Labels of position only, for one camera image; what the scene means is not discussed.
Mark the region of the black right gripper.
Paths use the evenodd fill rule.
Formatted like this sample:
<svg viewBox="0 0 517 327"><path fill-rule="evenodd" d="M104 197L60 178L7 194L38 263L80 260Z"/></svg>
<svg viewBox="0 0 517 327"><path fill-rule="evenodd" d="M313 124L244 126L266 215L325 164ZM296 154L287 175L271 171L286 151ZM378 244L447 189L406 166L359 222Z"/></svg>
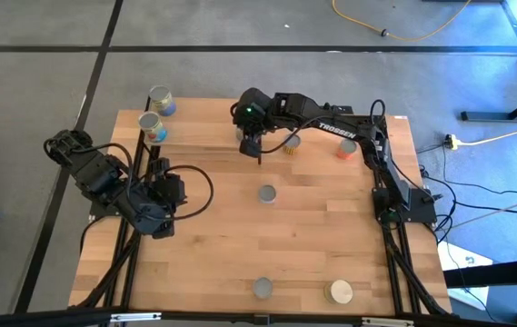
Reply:
<svg viewBox="0 0 517 327"><path fill-rule="evenodd" d="M257 88L243 92L232 106L233 123L242 131L239 151L253 158L262 154L261 136L273 129L269 109L273 100Z"/></svg>

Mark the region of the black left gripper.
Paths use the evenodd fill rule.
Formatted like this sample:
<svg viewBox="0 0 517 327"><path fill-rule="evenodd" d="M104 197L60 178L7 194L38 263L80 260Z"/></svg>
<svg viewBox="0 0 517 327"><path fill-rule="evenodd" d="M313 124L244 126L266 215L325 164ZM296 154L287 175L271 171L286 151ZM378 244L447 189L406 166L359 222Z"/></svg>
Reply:
<svg viewBox="0 0 517 327"><path fill-rule="evenodd" d="M157 223L152 233L154 239L174 235L175 208L171 202L170 179L164 174L164 170L169 167L170 160L160 157L151 161L146 169L147 195L154 203L154 208L148 215Z"/></svg>

